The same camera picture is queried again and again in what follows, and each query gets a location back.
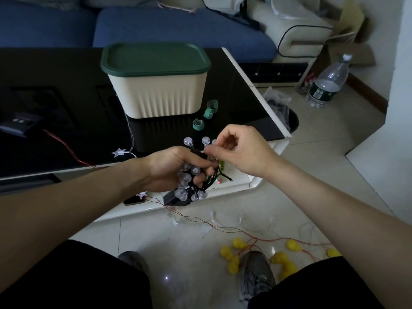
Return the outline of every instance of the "black glass tabletop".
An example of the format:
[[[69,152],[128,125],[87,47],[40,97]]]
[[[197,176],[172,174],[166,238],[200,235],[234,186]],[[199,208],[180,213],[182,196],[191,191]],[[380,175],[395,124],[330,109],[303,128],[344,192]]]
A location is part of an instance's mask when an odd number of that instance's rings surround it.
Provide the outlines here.
[[[211,140],[227,124],[254,126],[266,140],[283,139],[282,132],[262,107],[222,49],[206,49],[211,61],[197,113],[132,119],[132,151],[139,156],[183,145],[187,136],[197,146]],[[100,48],[0,49],[0,121],[16,112],[45,117],[42,127],[65,141],[78,158],[93,165],[126,160],[114,158],[118,148],[129,150],[131,136],[126,115],[108,76],[100,68]],[[209,100],[219,102],[205,128],[195,131]],[[27,138],[0,132],[0,178],[57,172],[84,167],[66,148],[39,128]]]

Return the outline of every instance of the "bottle label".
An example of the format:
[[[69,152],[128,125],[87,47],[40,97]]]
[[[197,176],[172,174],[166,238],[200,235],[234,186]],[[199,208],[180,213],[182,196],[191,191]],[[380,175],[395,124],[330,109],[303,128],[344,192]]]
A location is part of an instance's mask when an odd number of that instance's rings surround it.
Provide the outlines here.
[[[314,82],[309,90],[309,95],[322,102],[330,102],[336,92],[327,92],[319,88]]]

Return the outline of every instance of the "left hand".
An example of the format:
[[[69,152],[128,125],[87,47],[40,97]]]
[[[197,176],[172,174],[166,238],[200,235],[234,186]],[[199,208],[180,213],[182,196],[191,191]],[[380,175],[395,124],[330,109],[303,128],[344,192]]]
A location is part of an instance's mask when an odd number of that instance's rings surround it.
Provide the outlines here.
[[[167,150],[158,151],[143,158],[148,166],[149,181],[144,190],[148,192],[165,192],[178,187],[180,178],[178,171],[184,164],[198,166],[203,171],[193,182],[201,187],[207,176],[214,173],[214,167],[209,160],[192,153],[188,148],[174,146]]]

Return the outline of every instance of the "blue sofa cushion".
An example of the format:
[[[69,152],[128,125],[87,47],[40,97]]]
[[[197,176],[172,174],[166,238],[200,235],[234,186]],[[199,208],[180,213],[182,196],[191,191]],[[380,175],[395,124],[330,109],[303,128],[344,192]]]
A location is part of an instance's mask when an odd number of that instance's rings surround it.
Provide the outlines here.
[[[237,62],[268,62],[276,56],[276,46],[267,35],[208,9],[190,14],[161,8],[113,7],[97,17],[93,46],[145,41],[224,47]]]
[[[0,0],[0,47],[91,46],[96,15]]]

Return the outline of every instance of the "shoe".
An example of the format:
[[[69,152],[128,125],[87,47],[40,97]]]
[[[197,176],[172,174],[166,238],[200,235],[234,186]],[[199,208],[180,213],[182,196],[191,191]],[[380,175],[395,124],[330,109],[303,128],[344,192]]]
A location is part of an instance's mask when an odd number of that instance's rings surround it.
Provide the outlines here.
[[[147,275],[147,277],[150,279],[149,267],[146,263],[146,260],[139,253],[128,250],[124,253],[121,253],[117,258],[119,258],[121,261],[125,262],[126,264],[132,266],[133,268],[144,272]]]
[[[238,273],[240,301],[245,305],[253,296],[270,291],[275,285],[270,265],[261,252],[251,251],[240,260]]]

